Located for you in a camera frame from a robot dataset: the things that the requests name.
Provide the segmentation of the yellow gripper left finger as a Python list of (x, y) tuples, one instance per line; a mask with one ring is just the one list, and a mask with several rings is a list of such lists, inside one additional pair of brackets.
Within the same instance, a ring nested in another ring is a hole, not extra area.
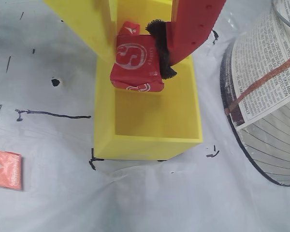
[(116, 0), (46, 0), (50, 7), (99, 57), (115, 59)]

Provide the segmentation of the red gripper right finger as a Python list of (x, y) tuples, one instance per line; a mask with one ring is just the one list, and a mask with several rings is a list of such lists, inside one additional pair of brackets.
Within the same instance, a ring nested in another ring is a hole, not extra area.
[(172, 67), (207, 40), (224, 4), (224, 0), (174, 0), (170, 21), (155, 19), (147, 24), (146, 31), (155, 39), (162, 79), (176, 76)]

